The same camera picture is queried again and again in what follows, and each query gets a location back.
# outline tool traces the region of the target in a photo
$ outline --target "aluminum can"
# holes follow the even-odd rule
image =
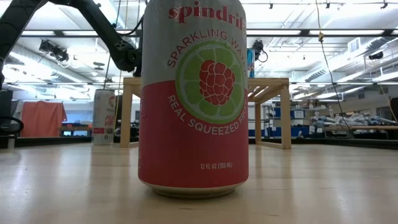
[[[113,143],[114,107],[114,91],[95,91],[92,135],[94,146],[108,146]]]
[[[144,17],[139,178],[183,198],[248,178],[246,16],[238,0],[152,0]]]

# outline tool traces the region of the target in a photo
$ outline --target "red raspberry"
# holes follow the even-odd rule
[[[213,105],[224,105],[234,89],[235,74],[222,63],[207,60],[200,70],[200,94]]]

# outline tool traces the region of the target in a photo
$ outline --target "wooden floor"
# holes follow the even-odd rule
[[[250,147],[249,180],[211,200],[159,196],[137,149],[0,151],[0,223],[397,223],[398,151]]]

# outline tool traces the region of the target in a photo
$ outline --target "green lime circle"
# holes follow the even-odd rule
[[[224,105],[213,105],[200,93],[200,70],[206,60],[222,63],[235,74],[230,99]],[[210,40],[192,47],[178,65],[175,86],[184,108],[194,117],[211,124],[226,124],[234,121],[242,112],[244,104],[244,69],[228,43]]]

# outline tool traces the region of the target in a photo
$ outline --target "12 fl oz text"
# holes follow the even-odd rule
[[[200,164],[200,169],[229,169],[232,168],[232,162],[219,162],[212,164]]]

